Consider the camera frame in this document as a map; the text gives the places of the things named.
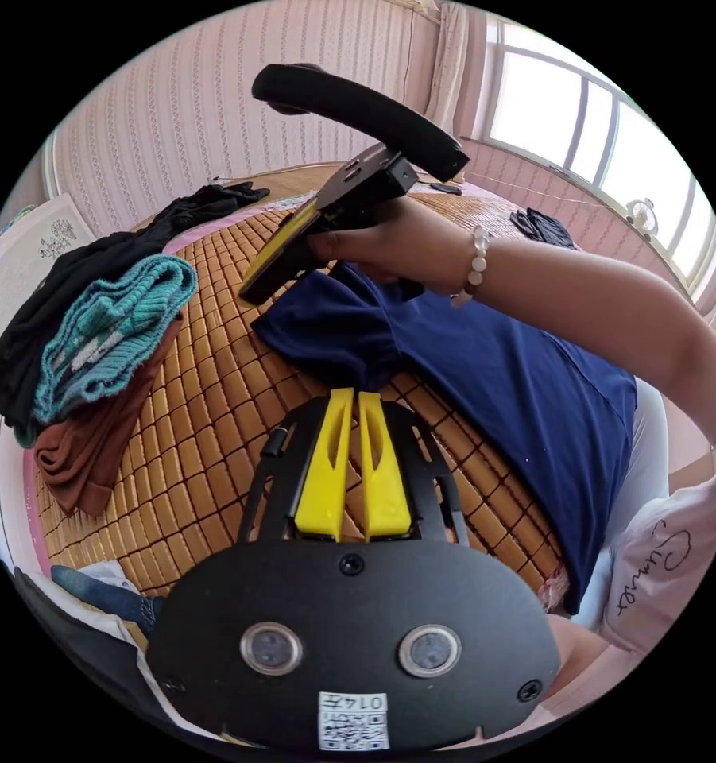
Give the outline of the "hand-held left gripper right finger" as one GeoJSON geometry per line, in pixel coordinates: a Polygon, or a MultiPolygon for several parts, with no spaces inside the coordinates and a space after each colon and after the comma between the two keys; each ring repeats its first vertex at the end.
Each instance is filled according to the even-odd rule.
{"type": "Polygon", "coordinates": [[[364,534],[368,542],[406,536],[410,509],[381,396],[358,394],[364,534]]]}

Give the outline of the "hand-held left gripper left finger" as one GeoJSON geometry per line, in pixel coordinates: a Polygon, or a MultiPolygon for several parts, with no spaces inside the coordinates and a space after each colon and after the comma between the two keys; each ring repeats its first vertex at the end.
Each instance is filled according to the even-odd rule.
{"type": "Polygon", "coordinates": [[[353,402],[352,389],[333,389],[320,418],[295,512],[302,536],[341,538],[353,402]]]}

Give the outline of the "person's right hand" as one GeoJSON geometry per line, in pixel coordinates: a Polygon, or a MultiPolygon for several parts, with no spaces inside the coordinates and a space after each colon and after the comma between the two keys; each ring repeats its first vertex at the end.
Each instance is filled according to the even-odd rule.
{"type": "Polygon", "coordinates": [[[321,261],[344,261],[380,282],[405,279],[438,294],[472,293],[486,270],[488,244],[414,199],[382,204],[377,222],[359,230],[308,236],[321,261]]]}

